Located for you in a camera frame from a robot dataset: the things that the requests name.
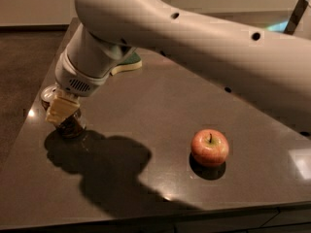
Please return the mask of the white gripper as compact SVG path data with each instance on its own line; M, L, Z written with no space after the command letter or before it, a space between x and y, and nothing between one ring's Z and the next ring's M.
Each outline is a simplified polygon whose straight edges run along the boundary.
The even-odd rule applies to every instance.
M55 81L61 89L58 88L55 91L46 112L46 121L53 125L60 125L80 109L78 96L91 96L107 79L107 75L102 78L93 78L83 74L71 63L65 50L57 60L55 67Z

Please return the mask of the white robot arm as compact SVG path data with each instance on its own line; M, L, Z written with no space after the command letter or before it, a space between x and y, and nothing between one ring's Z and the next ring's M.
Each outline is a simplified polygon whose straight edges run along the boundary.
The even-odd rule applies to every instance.
M47 112L59 125L136 49L152 50L311 131L311 41L174 8L161 0L75 0L81 22L55 68Z

